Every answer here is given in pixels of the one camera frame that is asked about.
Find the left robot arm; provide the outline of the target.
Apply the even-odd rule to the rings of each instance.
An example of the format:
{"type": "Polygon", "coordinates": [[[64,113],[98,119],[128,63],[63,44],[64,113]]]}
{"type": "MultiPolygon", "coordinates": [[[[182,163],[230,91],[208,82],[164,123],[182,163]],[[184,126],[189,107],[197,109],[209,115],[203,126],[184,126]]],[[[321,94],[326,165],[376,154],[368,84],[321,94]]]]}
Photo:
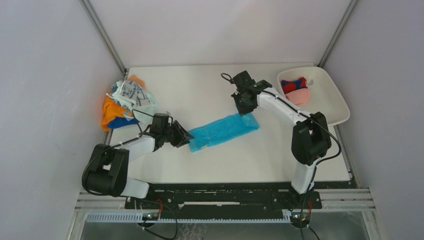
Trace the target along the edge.
{"type": "Polygon", "coordinates": [[[149,209],[155,205],[157,196],[149,190],[148,182],[128,176],[130,162],[157,151],[166,143],[179,148],[193,139],[194,136],[174,120],[150,124],[136,137],[116,145],[97,144],[83,171],[81,185],[95,196],[137,198],[138,204],[149,209]]]}

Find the bright blue towel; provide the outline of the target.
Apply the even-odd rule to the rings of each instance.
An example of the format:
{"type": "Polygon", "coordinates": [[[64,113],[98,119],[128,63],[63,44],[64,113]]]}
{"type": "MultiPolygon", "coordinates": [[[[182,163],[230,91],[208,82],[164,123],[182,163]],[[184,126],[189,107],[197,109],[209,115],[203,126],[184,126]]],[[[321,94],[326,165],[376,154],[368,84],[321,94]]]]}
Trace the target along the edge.
{"type": "Polygon", "coordinates": [[[235,113],[188,131],[193,136],[188,144],[191,153],[227,143],[260,129],[252,113],[239,114],[237,108],[233,108],[235,113]]]}

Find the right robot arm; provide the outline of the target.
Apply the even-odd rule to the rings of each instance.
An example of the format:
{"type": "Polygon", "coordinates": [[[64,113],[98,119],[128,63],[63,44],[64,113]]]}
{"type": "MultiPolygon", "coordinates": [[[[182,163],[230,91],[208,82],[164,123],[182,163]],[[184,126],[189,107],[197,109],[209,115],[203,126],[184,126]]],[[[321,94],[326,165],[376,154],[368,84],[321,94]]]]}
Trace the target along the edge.
{"type": "Polygon", "coordinates": [[[308,191],[314,186],[318,165],[332,157],[326,157],[332,146],[326,117],[301,110],[282,96],[275,88],[245,88],[231,95],[240,115],[263,108],[292,127],[291,152],[297,160],[289,194],[289,203],[302,208],[309,201],[308,191]]]}

